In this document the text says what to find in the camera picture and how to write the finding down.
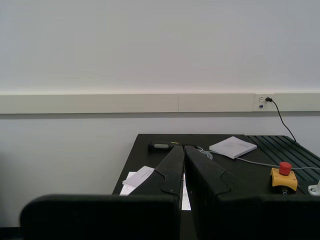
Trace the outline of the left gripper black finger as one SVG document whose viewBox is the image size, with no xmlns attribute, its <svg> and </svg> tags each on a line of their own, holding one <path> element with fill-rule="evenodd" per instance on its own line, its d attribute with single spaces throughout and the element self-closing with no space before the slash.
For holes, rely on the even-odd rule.
<svg viewBox="0 0 320 240">
<path fill-rule="evenodd" d="M 200 240 L 317 240 L 320 199 L 273 189 L 271 170 L 185 149 L 185 181 Z"/>
<path fill-rule="evenodd" d="M 177 240 L 184 150 L 174 147 L 129 195 L 52 194 L 20 213 L 26 240 Z"/>
</svg>

